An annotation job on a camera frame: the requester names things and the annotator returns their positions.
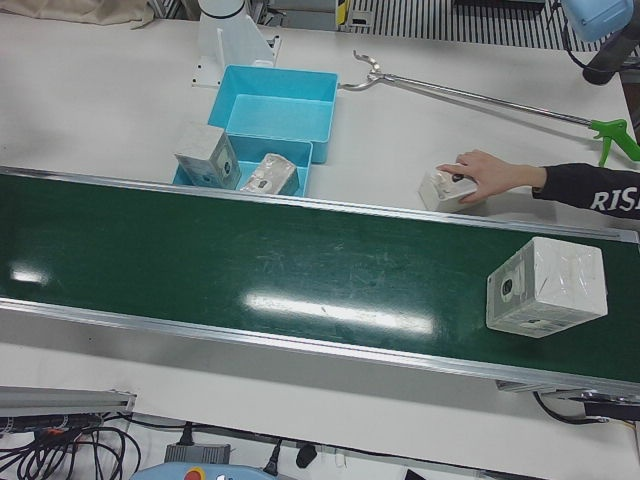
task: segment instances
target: green handle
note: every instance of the green handle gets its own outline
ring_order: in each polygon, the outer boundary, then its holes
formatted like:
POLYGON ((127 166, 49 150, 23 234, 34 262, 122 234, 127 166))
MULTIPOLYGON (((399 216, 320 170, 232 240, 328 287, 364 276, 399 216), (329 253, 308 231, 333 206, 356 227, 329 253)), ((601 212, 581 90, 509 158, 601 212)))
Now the green handle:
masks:
POLYGON ((631 160, 640 162, 640 146, 627 133, 626 120, 613 120, 611 122, 592 120, 589 128, 598 132, 595 138, 603 139, 602 156, 600 157, 600 163, 598 165, 603 167, 607 161, 612 141, 616 142, 631 160))

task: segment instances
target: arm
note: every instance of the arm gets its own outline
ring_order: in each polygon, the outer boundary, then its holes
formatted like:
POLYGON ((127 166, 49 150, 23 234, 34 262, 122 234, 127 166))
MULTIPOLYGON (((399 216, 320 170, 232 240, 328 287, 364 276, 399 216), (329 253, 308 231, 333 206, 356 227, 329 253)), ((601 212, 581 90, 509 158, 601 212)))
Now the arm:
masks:
POLYGON ((587 164, 553 167, 513 165, 478 150, 459 155, 440 170, 470 176, 478 191, 462 202, 475 202, 515 187, 533 187, 533 197, 556 200, 615 217, 640 219, 640 173, 587 164))
POLYGON ((640 173, 584 163, 545 167, 547 182, 533 197, 621 218, 640 219, 640 173))

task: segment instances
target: red button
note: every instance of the red button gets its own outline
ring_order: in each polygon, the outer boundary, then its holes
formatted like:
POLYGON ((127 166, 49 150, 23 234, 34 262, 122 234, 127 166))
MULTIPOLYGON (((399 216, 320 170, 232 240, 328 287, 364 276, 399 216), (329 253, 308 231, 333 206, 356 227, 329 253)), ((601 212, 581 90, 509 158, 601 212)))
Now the red button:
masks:
POLYGON ((192 468, 184 476, 184 480, 205 480, 204 470, 200 467, 192 468))

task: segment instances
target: blue device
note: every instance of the blue device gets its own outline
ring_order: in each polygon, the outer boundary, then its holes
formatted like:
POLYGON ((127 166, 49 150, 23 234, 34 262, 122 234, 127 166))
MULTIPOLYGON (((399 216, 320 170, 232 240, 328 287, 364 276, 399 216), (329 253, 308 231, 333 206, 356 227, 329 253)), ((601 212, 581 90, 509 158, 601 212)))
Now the blue device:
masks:
POLYGON ((131 480, 275 480, 257 468, 241 465, 168 462, 134 473, 131 480))
POLYGON ((571 27, 585 42, 623 29, 633 15, 633 0, 562 0, 571 27))

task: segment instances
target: gray box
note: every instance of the gray box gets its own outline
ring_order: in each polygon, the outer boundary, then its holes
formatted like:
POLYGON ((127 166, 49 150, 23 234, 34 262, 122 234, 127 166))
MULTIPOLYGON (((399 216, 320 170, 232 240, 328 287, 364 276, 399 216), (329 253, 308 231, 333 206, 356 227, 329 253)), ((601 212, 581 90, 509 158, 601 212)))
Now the gray box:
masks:
POLYGON ((222 128, 190 122, 178 142, 175 156, 194 185, 227 190, 238 186, 240 166, 222 128))
POLYGON ((164 462, 228 464, 231 445, 167 445, 164 462))

